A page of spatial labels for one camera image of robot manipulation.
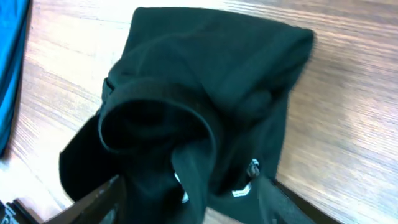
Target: dark green hoodie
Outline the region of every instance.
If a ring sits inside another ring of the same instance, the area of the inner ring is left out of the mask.
[[[312,31],[267,19],[137,9],[101,108],[61,153],[63,187],[79,200],[121,174],[128,223],[202,223],[206,207],[311,223],[271,183],[312,45]]]

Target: wooden surface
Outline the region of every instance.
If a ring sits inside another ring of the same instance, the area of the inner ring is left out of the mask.
[[[21,198],[44,220],[71,204],[58,153],[101,104],[137,6],[208,7],[313,29],[278,179],[343,223],[398,223],[396,0],[34,0],[0,200]],[[208,214],[206,223],[230,222]]]

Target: teal cloth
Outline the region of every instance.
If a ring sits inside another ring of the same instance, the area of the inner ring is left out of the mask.
[[[0,1],[0,157],[11,133],[29,0]]]

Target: metal grommet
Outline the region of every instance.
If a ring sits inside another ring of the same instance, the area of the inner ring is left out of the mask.
[[[246,171],[248,173],[248,176],[251,179],[254,179],[254,178],[256,178],[256,177],[258,177],[260,175],[259,166],[260,166],[260,163],[259,163],[259,161],[257,159],[252,159],[251,160],[251,162],[249,164],[249,167],[248,167],[248,169]],[[234,197],[246,196],[250,192],[250,190],[251,190],[251,183],[249,182],[243,189],[241,189],[241,190],[233,190],[232,191],[232,195]]]

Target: wood grain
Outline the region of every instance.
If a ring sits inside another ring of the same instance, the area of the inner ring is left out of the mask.
[[[0,200],[46,220],[71,204],[58,153],[101,104],[138,6],[207,7],[308,27],[278,179],[343,223],[398,223],[398,1],[34,0]],[[231,223],[208,212],[205,223]]]

